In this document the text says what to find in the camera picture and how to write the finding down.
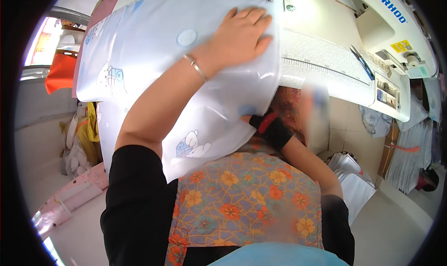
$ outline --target red glove stripe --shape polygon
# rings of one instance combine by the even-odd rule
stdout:
[[[260,134],[264,134],[264,132],[267,130],[269,125],[278,117],[277,113],[269,113],[264,120],[261,122],[258,128],[258,132]]]

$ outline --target black fingerless glove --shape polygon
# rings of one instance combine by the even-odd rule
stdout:
[[[252,116],[250,125],[256,128],[258,133],[267,140],[267,143],[277,151],[281,151],[282,147],[292,137],[292,133],[283,125],[281,118],[271,108],[263,117]]]

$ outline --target silver bangle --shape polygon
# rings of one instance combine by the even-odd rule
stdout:
[[[200,76],[202,76],[202,78],[205,80],[206,83],[208,81],[208,78],[207,76],[205,76],[203,70],[200,69],[200,67],[198,67],[197,64],[195,64],[195,60],[189,55],[183,55],[183,58],[191,62],[191,66],[194,67],[194,69],[200,74]]]

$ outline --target hand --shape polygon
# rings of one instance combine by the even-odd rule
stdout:
[[[228,66],[249,62],[264,53],[272,37],[259,39],[272,16],[265,9],[250,7],[227,13],[213,37],[191,52],[208,78]]]
[[[240,119],[253,126],[257,133],[278,151],[281,151],[293,137],[292,133],[283,125],[281,118],[271,108],[262,117],[253,115],[242,116]]]

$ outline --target scissors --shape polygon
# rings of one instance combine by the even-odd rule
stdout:
[[[349,48],[349,49],[355,55],[357,60],[360,62],[360,65],[365,69],[365,71],[368,74],[369,78],[371,80],[375,80],[374,73],[371,71],[371,69],[369,68],[368,64],[366,64],[365,59],[360,55],[360,53],[357,51],[357,49],[354,46],[352,46],[352,49],[354,49],[354,50],[352,50],[351,48]]]

